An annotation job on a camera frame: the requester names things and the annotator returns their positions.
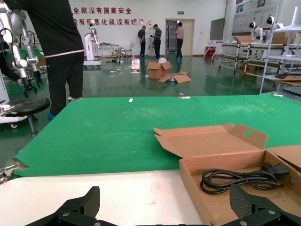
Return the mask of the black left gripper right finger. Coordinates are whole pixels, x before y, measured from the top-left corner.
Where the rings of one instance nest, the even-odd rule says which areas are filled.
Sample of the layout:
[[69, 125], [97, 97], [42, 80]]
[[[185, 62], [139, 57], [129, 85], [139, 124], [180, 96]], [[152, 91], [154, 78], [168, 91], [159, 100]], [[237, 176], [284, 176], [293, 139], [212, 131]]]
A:
[[301, 199], [287, 188], [256, 192], [234, 185], [214, 208], [212, 226], [299, 226]]

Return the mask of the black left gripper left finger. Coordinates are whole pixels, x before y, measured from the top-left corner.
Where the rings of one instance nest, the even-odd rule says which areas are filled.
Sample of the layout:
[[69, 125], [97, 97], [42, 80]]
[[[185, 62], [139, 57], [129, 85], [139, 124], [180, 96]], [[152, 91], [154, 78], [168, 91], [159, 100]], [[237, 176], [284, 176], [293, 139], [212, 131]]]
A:
[[67, 200], [59, 209], [31, 226], [100, 226], [96, 219], [100, 209], [100, 188], [93, 186], [86, 195]]

